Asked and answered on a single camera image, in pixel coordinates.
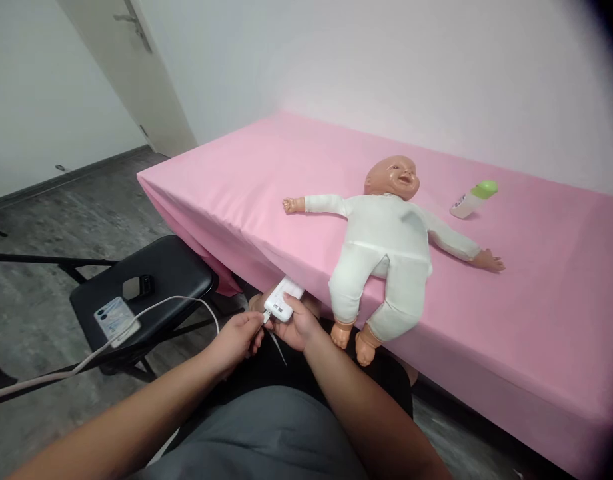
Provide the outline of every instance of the doll foot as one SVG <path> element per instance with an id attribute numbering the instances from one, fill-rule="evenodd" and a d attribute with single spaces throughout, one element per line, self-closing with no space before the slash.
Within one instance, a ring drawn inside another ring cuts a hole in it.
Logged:
<path id="1" fill-rule="evenodd" d="M 351 336 L 351 330 L 342 330 L 338 325 L 333 325 L 331 329 L 331 339 L 333 343 L 342 350 L 348 345 L 348 338 Z"/>
<path id="2" fill-rule="evenodd" d="M 355 336 L 355 353 L 358 363 L 363 367 L 368 367 L 375 358 L 375 348 L 364 341 L 362 332 L 358 332 Z"/>

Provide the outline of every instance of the bed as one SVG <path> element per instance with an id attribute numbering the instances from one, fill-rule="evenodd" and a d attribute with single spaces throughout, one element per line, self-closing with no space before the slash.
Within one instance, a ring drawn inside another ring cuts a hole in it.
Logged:
<path id="1" fill-rule="evenodd" d="M 286 273 L 330 305 L 346 221 L 287 216 L 284 197 L 362 192 L 379 159 L 412 158 L 416 203 L 501 255 L 499 275 L 432 248 L 421 322 L 385 346 L 577 478 L 613 434 L 613 197 L 277 113 L 138 174 L 169 227 L 220 277 L 260 290 Z M 482 180 L 500 192 L 466 220 L 448 208 Z M 370 278 L 358 326 L 384 299 Z"/>

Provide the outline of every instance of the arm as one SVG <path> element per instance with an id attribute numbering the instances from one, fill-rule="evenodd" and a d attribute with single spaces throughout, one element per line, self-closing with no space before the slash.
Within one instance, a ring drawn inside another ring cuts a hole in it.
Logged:
<path id="1" fill-rule="evenodd" d="M 346 201 L 340 195 L 307 195 L 296 199 L 284 199 L 285 212 L 336 213 L 347 216 Z"/>
<path id="2" fill-rule="evenodd" d="M 422 213 L 429 237 L 433 238 L 433 241 L 442 250 L 467 262 L 473 260 L 482 251 L 477 243 L 457 233 L 431 212 L 417 208 Z"/>
<path id="3" fill-rule="evenodd" d="M 128 399 L 54 442 L 10 480 L 116 479 L 144 467 L 263 332 L 257 312 L 235 315 L 211 344 Z"/>
<path id="4" fill-rule="evenodd" d="M 442 459 L 396 401 L 333 344 L 299 300 L 287 296 L 285 301 L 293 308 L 293 320 L 273 326 L 268 322 L 267 328 L 304 351 L 326 400 L 369 473 L 382 479 L 450 479 Z"/>
<path id="5" fill-rule="evenodd" d="M 442 250 L 450 253 L 454 257 L 470 263 L 473 267 L 499 272 L 506 267 L 500 257 L 494 257 L 491 250 L 482 250 L 473 240 L 456 232 L 445 222 L 433 215 L 431 212 L 417 207 L 422 213 L 428 236 L 433 239 L 436 245 Z"/>

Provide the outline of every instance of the baby doll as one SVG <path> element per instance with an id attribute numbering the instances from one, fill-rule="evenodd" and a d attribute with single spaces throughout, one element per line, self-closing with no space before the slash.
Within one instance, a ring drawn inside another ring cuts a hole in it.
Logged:
<path id="1" fill-rule="evenodd" d="M 346 239 L 329 281 L 335 325 L 331 337 L 346 348 L 369 275 L 386 279 L 384 303 L 356 336 L 358 362 L 367 366 L 375 349 L 412 329 L 422 316 L 426 279 L 432 272 L 428 238 L 474 267 L 504 270 L 500 257 L 453 231 L 438 217 L 409 203 L 420 188 L 415 163 L 397 155 L 378 162 L 366 176 L 366 195 L 309 195 L 285 199 L 287 213 L 336 213 L 348 219 Z"/>

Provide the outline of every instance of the doll face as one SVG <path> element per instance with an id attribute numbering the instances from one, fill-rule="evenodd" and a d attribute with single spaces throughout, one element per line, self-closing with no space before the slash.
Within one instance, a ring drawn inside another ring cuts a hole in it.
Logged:
<path id="1" fill-rule="evenodd" d="M 379 161 L 368 172 L 364 190 L 369 195 L 392 193 L 402 200 L 413 198 L 420 188 L 415 163 L 404 155 L 395 155 Z"/>

